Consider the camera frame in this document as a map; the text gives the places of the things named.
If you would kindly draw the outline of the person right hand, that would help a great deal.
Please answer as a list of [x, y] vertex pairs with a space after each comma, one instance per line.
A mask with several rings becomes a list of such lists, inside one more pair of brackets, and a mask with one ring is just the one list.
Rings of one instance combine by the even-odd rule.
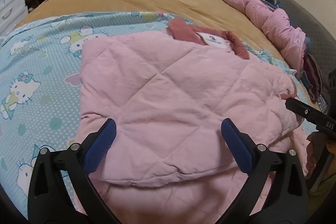
[[313, 132], [308, 137], [307, 147], [307, 188], [316, 192], [319, 185], [335, 175], [335, 140], [329, 140], [320, 132]]

